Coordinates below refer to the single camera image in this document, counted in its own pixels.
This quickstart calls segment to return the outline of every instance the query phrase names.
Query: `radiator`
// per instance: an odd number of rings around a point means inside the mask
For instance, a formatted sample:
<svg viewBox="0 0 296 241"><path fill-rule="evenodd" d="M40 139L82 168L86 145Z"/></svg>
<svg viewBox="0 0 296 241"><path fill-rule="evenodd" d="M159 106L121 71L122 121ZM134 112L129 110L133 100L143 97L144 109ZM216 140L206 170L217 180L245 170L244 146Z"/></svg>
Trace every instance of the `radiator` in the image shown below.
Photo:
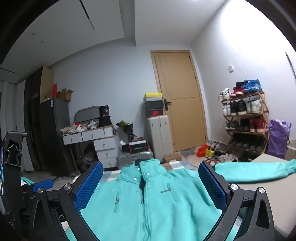
<svg viewBox="0 0 296 241"><path fill-rule="evenodd" d="M286 151L285 160L290 161L296 159L296 138L292 138L288 144L288 150Z"/></svg>

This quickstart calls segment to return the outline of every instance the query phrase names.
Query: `jacket collar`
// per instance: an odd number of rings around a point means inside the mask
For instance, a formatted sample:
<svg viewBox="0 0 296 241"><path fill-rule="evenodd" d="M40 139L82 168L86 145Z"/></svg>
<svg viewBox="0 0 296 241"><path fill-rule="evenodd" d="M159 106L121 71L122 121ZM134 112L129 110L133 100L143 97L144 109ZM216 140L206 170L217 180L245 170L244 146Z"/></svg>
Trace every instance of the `jacket collar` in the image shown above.
<svg viewBox="0 0 296 241"><path fill-rule="evenodd" d="M160 161L151 159L149 161L141 161L139 167L135 167L135 164L123 167L118 179L139 184L142 175L146 182L153 176L163 172L166 172L166 169L160 165Z"/></svg>

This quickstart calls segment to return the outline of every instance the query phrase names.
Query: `drawer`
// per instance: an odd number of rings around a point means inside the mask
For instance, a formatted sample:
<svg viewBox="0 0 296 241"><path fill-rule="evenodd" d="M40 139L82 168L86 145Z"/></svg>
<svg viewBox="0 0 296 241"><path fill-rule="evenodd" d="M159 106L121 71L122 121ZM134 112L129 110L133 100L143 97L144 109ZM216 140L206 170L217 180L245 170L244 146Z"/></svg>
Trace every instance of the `drawer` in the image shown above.
<svg viewBox="0 0 296 241"><path fill-rule="evenodd" d="M117 149L113 148L108 150L101 150L101 151L97 151L96 154L98 156L99 161L105 158L117 157Z"/></svg>
<svg viewBox="0 0 296 241"><path fill-rule="evenodd" d="M100 162L103 164L103 168L109 168L109 167L116 167L117 166L116 157L102 159L102 160L100 160Z"/></svg>
<svg viewBox="0 0 296 241"><path fill-rule="evenodd" d="M65 145L82 142L81 133L63 136L63 141Z"/></svg>
<svg viewBox="0 0 296 241"><path fill-rule="evenodd" d="M111 137L113 136L113 128L114 127L108 127L108 128L104 128L104 132L105 132L105 137Z"/></svg>
<svg viewBox="0 0 296 241"><path fill-rule="evenodd" d="M94 141L94 148L95 150L107 150L116 148L115 139L112 138L105 138L101 140L95 140Z"/></svg>
<svg viewBox="0 0 296 241"><path fill-rule="evenodd" d="M105 138L103 129L82 132L83 141L90 141L90 140L95 140L100 138Z"/></svg>

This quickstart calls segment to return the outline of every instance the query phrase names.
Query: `blue gripper pad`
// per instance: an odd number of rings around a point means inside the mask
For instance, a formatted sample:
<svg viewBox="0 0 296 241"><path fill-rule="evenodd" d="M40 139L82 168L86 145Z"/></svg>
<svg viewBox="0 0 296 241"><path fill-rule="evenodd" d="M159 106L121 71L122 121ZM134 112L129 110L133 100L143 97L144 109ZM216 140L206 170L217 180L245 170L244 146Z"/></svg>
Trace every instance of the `blue gripper pad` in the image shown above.
<svg viewBox="0 0 296 241"><path fill-rule="evenodd" d="M50 189L54 186L54 182L51 179L35 183L33 186L33 192L37 192L38 188L44 188L45 190Z"/></svg>
<svg viewBox="0 0 296 241"><path fill-rule="evenodd" d="M227 208L226 194L216 179L213 177L211 172L207 169L205 164L201 163L198 166L198 175L200 176L200 179L209 196L211 197L215 207L224 212Z"/></svg>
<svg viewBox="0 0 296 241"><path fill-rule="evenodd" d="M103 176L103 164L98 162L75 194L75 207L84 209Z"/></svg>

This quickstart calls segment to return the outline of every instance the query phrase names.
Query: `metal screw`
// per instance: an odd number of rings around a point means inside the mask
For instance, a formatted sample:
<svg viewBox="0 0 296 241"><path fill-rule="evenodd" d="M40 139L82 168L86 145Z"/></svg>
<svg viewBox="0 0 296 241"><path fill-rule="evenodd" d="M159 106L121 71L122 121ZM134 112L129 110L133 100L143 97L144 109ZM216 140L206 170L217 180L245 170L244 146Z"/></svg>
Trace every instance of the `metal screw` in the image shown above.
<svg viewBox="0 0 296 241"><path fill-rule="evenodd" d="M231 185L230 185L230 188L231 188L232 190L237 190L239 187L238 187L236 184L231 184Z"/></svg>
<svg viewBox="0 0 296 241"><path fill-rule="evenodd" d="M258 191L261 192L261 193L265 192L264 188L259 188Z"/></svg>
<svg viewBox="0 0 296 241"><path fill-rule="evenodd" d="M42 193L44 191L44 188L38 188L37 192Z"/></svg>
<svg viewBox="0 0 296 241"><path fill-rule="evenodd" d="M64 186L64 189L65 189L65 190L69 190L71 187L72 187L72 185L68 183L68 184L66 184L66 185Z"/></svg>

